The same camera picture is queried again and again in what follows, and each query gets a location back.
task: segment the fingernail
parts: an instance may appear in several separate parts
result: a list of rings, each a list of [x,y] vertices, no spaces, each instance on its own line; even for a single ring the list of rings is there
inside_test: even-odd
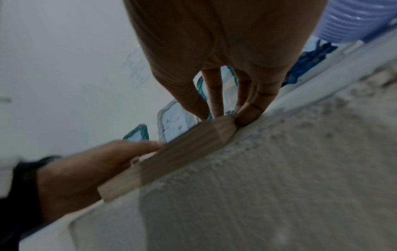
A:
[[[164,140],[159,140],[156,143],[157,143],[158,146],[165,146],[167,144],[167,142],[164,141]]]

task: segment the hand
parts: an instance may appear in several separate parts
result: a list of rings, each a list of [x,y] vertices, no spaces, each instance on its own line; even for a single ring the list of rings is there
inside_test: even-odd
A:
[[[113,141],[39,169],[37,189],[44,220],[59,219],[99,201],[99,185],[128,168],[134,157],[158,151],[163,145]]]
[[[220,67],[238,77],[237,125],[274,100],[316,26],[326,0],[124,0],[154,77],[184,109],[209,108],[193,78],[201,70],[211,111],[223,116]]]

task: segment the rough plaster surface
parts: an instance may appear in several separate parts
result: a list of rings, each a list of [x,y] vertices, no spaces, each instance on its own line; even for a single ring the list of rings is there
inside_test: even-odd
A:
[[[74,221],[76,250],[397,250],[397,84],[237,139]]]

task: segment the wooden block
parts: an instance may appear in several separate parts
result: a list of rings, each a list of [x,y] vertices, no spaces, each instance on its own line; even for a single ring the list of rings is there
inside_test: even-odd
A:
[[[153,182],[226,145],[237,131],[234,116],[205,121],[168,143],[152,157],[98,187],[105,202]]]

